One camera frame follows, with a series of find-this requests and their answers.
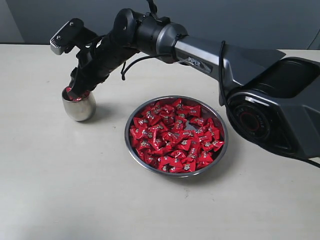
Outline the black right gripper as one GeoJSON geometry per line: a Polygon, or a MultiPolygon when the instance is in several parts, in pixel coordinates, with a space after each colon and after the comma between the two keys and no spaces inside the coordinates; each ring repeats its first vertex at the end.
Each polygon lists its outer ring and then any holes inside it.
{"type": "Polygon", "coordinates": [[[113,35],[107,34],[89,48],[76,54],[78,65],[71,72],[70,94],[87,97],[110,73],[139,51],[118,44],[113,35]]]}

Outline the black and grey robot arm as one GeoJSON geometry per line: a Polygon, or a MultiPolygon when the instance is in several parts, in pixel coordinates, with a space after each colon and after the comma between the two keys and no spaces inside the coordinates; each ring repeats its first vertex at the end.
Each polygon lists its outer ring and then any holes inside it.
{"type": "Polygon", "coordinates": [[[234,130],[283,157],[320,155],[320,63],[280,50],[246,49],[190,36],[168,17],[124,8],[112,30],[77,55],[69,95],[92,91],[136,53],[180,63],[219,83],[219,103],[234,130]]]}

